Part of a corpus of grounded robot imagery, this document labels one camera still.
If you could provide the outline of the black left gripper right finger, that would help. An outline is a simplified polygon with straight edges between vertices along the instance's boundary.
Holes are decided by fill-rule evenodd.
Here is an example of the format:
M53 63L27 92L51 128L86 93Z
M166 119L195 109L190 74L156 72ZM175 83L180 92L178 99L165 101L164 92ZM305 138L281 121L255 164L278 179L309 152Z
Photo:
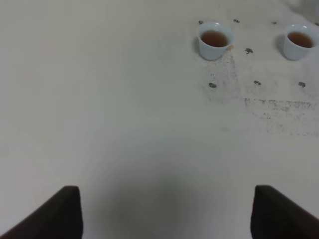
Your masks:
M254 239L317 239L319 220L274 187L257 185L250 232Z

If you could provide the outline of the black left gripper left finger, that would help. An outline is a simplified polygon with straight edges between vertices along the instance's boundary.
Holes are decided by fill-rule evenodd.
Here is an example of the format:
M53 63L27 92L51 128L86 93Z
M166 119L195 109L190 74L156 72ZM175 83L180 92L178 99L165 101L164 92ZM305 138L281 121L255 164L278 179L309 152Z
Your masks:
M80 190L65 186L27 218L1 235L2 239L81 239Z

